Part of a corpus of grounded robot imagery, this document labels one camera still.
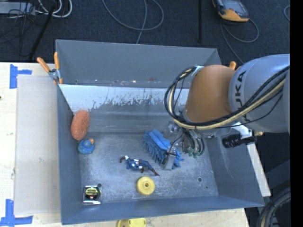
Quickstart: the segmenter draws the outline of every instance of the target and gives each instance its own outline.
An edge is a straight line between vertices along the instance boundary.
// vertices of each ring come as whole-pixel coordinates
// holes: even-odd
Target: bin floor
[[[218,195],[207,146],[196,159],[182,154],[181,167],[164,170],[142,147],[142,134],[89,132],[86,138],[94,139],[95,150],[89,155],[79,154],[81,184],[102,184],[102,203]],[[143,173],[127,169],[125,161],[119,162],[123,156],[147,160],[160,176],[147,168]],[[143,176],[152,178],[156,185],[149,196],[136,190],[136,183]]]

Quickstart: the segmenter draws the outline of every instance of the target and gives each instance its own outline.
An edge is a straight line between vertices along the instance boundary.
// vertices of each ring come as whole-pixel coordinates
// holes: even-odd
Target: orange handle
[[[235,70],[236,69],[236,66],[237,66],[237,63],[234,62],[234,61],[231,61],[231,63],[229,64],[229,68]]]
[[[59,70],[60,69],[60,63],[59,63],[59,57],[58,57],[58,53],[57,52],[55,52],[53,54],[53,60],[55,62],[56,69]]]
[[[43,69],[48,73],[51,71],[49,66],[45,63],[45,61],[41,57],[37,57],[37,62],[43,67]]]

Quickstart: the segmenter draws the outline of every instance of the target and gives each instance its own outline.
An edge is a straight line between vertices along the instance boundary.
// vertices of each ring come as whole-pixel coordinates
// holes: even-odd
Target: blue bristle
[[[143,135],[143,141],[144,144],[142,147],[149,151],[152,159],[155,160],[155,162],[161,164],[166,157],[167,149],[171,146],[170,141],[168,139],[165,139],[163,135],[156,129],[153,129],[151,132],[145,131],[145,134]],[[175,169],[176,166],[181,167],[179,161],[184,160],[181,157],[181,154],[182,153],[179,153],[176,149],[177,156],[175,158],[172,169]]]

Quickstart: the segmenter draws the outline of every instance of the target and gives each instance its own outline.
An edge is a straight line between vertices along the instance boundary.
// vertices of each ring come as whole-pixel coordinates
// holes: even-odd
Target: gray metal bin
[[[62,224],[264,206],[246,145],[226,149],[220,137],[207,139],[202,156],[183,154],[170,171],[142,147],[145,131],[163,132],[171,120],[166,88],[184,68],[221,64],[216,49],[56,40],[56,51],[64,80],[57,88]],[[90,111],[89,155],[78,153],[70,132],[79,109]],[[160,176],[126,169],[124,155],[149,161]],[[142,176],[155,182],[150,196],[136,190]],[[83,187],[99,183],[101,203],[83,204]]]

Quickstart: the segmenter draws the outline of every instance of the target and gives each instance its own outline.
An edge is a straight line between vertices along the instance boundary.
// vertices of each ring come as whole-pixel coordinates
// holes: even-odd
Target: orange sponge
[[[89,128],[89,112],[81,109],[77,111],[71,122],[71,135],[75,140],[82,140],[87,134]]]

